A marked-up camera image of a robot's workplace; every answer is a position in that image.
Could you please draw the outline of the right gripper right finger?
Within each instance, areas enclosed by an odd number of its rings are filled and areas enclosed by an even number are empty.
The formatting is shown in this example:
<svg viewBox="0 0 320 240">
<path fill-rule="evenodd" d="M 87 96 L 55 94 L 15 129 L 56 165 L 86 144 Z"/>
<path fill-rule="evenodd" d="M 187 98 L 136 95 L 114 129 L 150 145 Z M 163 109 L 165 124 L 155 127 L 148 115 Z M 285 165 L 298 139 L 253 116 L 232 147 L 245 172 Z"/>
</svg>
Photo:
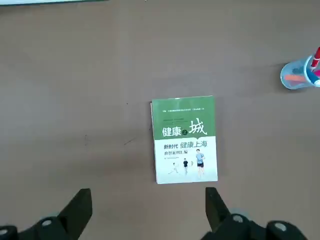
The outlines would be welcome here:
<svg viewBox="0 0 320 240">
<path fill-rule="evenodd" d="M 215 187 L 205 188 L 205 213 L 211 231 L 202 240 L 306 240 L 290 222 L 269 221 L 260 226 L 240 213 L 231 213 Z"/>
</svg>

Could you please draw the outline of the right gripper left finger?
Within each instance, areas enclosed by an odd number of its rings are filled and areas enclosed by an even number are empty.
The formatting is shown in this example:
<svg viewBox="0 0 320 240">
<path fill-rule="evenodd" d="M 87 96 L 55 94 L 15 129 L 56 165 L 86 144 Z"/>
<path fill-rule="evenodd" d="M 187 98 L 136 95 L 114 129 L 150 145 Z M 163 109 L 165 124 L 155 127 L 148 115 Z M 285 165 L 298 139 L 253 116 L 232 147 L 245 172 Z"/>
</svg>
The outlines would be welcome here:
<svg viewBox="0 0 320 240">
<path fill-rule="evenodd" d="M 90 188 L 80 189 L 56 216 L 47 216 L 21 232 L 14 225 L 2 225 L 2 240 L 77 240 L 93 214 Z"/>
</svg>

